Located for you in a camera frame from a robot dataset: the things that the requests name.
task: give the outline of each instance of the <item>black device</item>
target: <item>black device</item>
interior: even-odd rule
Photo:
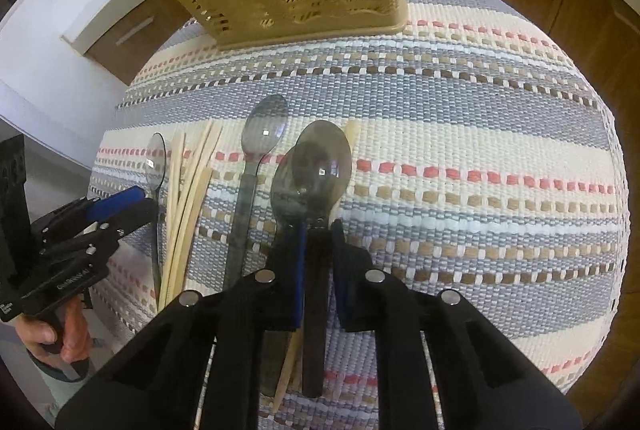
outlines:
[[[24,314],[46,321],[58,339],[43,347],[59,354],[63,321],[56,309],[108,275],[118,241],[152,221],[158,203],[132,187],[102,200],[83,197],[30,223],[25,182],[20,135],[0,143],[0,320]],[[95,222],[98,229],[82,233]],[[55,376],[56,369],[35,361]],[[88,365],[72,364],[78,378]]]
[[[191,430],[215,346],[200,428],[254,430],[262,335],[300,326],[294,233],[232,288],[181,293],[63,407],[56,429]],[[582,428],[564,395],[460,293],[411,291],[345,243],[340,221],[330,236],[341,327],[375,333],[381,430],[438,428],[423,338],[447,430]]]

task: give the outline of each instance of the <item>striped tablecloth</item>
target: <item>striped tablecloth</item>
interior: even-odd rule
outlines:
[[[222,288],[242,172],[244,119],[263,97],[289,102],[286,134],[260,169],[247,270],[273,241],[278,155],[306,124],[360,126],[339,216],[349,240],[407,287],[458,289],[566,391],[616,312],[629,233],[613,118],[572,60],[500,0],[408,0],[393,36],[344,37],[219,53],[195,22],[138,74],[95,159],[90,193],[144,185],[153,132],[223,120],[186,288]],[[148,254],[150,234],[127,240]],[[95,308],[123,342],[154,314],[148,260],[116,255]],[[264,428],[376,428],[370,334],[340,330],[334,307],[325,393],[289,392]]]

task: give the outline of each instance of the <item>hand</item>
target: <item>hand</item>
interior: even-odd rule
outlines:
[[[15,319],[15,331],[24,343],[25,347],[47,365],[55,367],[49,352],[40,344],[52,344],[58,338],[56,331],[44,321],[34,320],[20,315]],[[89,335],[88,325],[82,315],[82,302],[78,297],[69,300],[65,305],[65,332],[60,358],[67,363],[79,362],[89,357],[93,339]]]

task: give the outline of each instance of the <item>silver bolt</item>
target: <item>silver bolt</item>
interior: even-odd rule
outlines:
[[[385,274],[380,269],[369,269],[364,278],[371,283],[380,284],[385,281]]]
[[[442,298],[443,302],[449,305],[456,305],[460,303],[460,294],[457,291],[453,291],[453,289],[443,291],[440,298]]]
[[[183,291],[178,297],[178,302],[180,302],[180,305],[184,305],[185,307],[192,307],[193,305],[197,304],[199,300],[200,295],[198,295],[196,291]]]
[[[276,273],[271,269],[260,269],[255,274],[255,281],[260,282],[261,284],[270,284],[274,280],[276,280]]]

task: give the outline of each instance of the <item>tablecloth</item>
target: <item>tablecloth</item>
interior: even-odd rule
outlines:
[[[311,121],[356,121],[338,212],[348,240],[409,288],[462,292],[566,391],[607,335],[625,266],[627,185],[613,117],[562,49],[501,0],[408,2],[396,35],[227,52],[188,22],[127,90],[90,194],[144,186],[154,132],[170,140],[184,129],[188,157],[204,120],[222,120],[185,283],[217,292],[251,109],[280,93],[290,119],[260,167],[246,272],[273,241],[278,156]],[[150,253],[147,229],[127,243]],[[150,264],[116,255],[110,270],[94,306],[124,343],[154,315]],[[374,356],[372,335],[341,331],[331,300],[324,396],[290,391],[276,415],[263,405],[260,426],[376,428]]]

